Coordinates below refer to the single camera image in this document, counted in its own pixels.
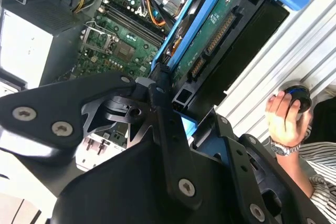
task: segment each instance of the sleeve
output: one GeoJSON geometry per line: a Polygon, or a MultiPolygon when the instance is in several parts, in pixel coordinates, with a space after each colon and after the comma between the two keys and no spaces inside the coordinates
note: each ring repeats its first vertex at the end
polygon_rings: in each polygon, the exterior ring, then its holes
{"type": "Polygon", "coordinates": [[[323,213],[331,224],[336,224],[336,187],[328,183],[321,175],[315,175],[310,179],[314,187],[311,201],[323,213]]]}

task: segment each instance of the motherboard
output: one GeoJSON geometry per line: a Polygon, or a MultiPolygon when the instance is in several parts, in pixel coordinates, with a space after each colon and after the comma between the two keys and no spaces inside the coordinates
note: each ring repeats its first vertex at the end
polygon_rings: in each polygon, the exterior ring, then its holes
{"type": "Polygon", "coordinates": [[[159,37],[152,32],[159,28],[151,26],[147,12],[141,10],[140,0],[102,0],[95,17],[86,23],[70,79],[110,70],[133,78],[147,77],[164,38],[164,28],[160,29],[159,37]]]}
{"type": "Polygon", "coordinates": [[[149,42],[109,18],[97,15],[86,31],[72,78],[110,70],[119,70],[134,78],[146,77],[156,52],[157,48],[149,42]]]}

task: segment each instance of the hand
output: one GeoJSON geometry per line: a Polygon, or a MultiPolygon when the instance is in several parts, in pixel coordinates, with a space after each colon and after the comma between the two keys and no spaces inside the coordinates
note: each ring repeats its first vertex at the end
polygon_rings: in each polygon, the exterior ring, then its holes
{"type": "Polygon", "coordinates": [[[294,147],[301,143],[311,118],[308,110],[297,122],[300,101],[296,100],[289,107],[291,98],[290,94],[285,95],[285,92],[280,91],[277,96],[272,96],[266,105],[269,134],[274,142],[287,147],[294,147]]]}

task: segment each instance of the ribbed metal surface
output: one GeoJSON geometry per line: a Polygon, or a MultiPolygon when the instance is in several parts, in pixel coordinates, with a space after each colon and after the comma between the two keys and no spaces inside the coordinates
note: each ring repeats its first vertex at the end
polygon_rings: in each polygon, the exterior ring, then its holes
{"type": "Polygon", "coordinates": [[[289,11],[216,110],[238,136],[268,136],[265,104],[284,82],[300,80],[314,97],[336,79],[336,1],[311,0],[304,10],[289,11]]]}

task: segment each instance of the wristwatch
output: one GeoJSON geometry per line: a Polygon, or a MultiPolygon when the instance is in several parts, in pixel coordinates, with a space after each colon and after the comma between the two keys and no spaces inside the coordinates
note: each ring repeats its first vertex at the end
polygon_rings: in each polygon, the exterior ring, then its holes
{"type": "Polygon", "coordinates": [[[287,147],[282,144],[276,143],[271,139],[271,147],[276,154],[280,156],[289,156],[290,154],[299,151],[301,143],[294,147],[287,147]]]}

